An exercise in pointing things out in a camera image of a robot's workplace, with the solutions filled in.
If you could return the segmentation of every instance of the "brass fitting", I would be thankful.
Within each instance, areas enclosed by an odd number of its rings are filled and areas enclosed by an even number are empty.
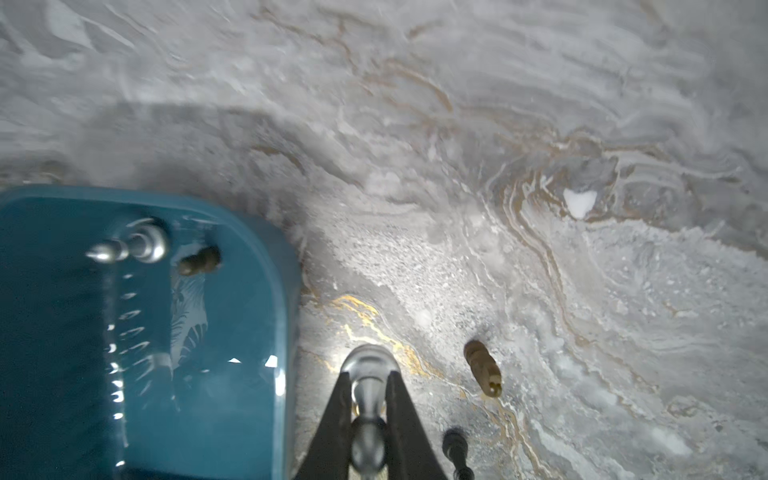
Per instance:
[[[472,340],[464,346],[464,358],[467,359],[472,375],[480,384],[483,393],[490,397],[502,394],[502,372],[496,361],[488,353],[482,342]]]
[[[221,254],[216,247],[205,247],[194,255],[181,259],[179,274],[184,276],[213,272],[221,263]]]

